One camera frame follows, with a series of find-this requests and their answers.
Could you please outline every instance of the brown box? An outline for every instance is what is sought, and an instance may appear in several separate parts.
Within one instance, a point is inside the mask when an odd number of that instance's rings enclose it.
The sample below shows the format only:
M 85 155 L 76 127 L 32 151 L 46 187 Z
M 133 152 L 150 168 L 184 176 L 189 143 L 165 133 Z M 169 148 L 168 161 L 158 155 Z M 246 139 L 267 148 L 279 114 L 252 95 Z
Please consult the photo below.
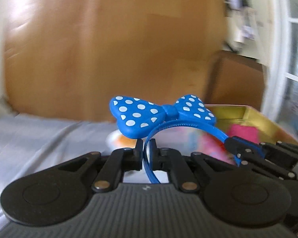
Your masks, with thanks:
M 264 76 L 261 64 L 232 52 L 221 51 L 214 63 L 205 102 L 246 105 L 260 110 L 265 90 Z

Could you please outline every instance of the blue bow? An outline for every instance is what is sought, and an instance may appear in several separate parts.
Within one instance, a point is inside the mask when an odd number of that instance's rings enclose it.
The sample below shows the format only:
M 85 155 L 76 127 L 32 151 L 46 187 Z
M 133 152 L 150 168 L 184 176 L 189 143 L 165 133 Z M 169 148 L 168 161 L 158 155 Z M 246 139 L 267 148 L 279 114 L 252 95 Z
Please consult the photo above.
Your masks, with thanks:
M 174 105 L 156 105 L 139 98 L 117 96 L 110 100 L 110 111 L 121 133 L 131 139 L 147 137 L 165 121 L 190 120 L 214 125 L 216 118 L 194 95 L 179 98 Z

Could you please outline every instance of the silver rivet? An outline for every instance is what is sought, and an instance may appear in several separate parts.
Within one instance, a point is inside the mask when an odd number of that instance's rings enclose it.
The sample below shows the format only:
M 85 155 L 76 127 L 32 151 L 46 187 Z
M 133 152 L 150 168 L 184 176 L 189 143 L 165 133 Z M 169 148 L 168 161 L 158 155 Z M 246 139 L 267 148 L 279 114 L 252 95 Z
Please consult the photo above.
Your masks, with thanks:
M 194 191 L 196 190 L 198 185 L 194 182 L 187 181 L 182 184 L 182 188 L 187 191 Z
M 107 181 L 97 181 L 96 183 L 94 183 L 94 187 L 97 190 L 103 190 L 103 189 L 107 189 L 110 186 L 110 183 Z
M 290 178 L 294 178 L 294 177 L 295 177 L 295 174 L 292 173 L 292 172 L 289 172 L 289 173 L 288 173 L 288 177 L 290 177 Z

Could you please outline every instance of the red object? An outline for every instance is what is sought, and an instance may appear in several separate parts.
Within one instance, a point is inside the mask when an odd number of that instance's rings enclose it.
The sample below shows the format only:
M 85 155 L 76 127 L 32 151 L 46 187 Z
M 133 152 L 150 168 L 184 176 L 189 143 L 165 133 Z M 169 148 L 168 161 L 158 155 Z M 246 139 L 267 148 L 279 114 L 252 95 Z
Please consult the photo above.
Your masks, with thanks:
M 256 127 L 232 124 L 227 135 L 230 137 L 238 136 L 256 144 L 259 143 L 258 129 Z

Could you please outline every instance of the blue headband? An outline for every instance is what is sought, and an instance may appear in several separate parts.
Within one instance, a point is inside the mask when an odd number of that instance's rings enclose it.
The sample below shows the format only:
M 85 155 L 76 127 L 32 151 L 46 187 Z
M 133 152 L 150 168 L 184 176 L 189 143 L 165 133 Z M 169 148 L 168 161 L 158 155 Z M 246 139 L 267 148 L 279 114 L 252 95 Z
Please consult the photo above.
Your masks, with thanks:
M 158 132 L 175 126 L 193 127 L 208 132 L 221 142 L 228 136 L 214 127 L 216 118 L 197 96 L 185 95 L 174 105 L 156 105 L 139 98 L 117 96 L 110 100 L 110 111 L 120 132 L 131 139 L 147 137 L 144 144 L 144 167 L 150 182 L 159 183 L 151 170 L 146 147 Z

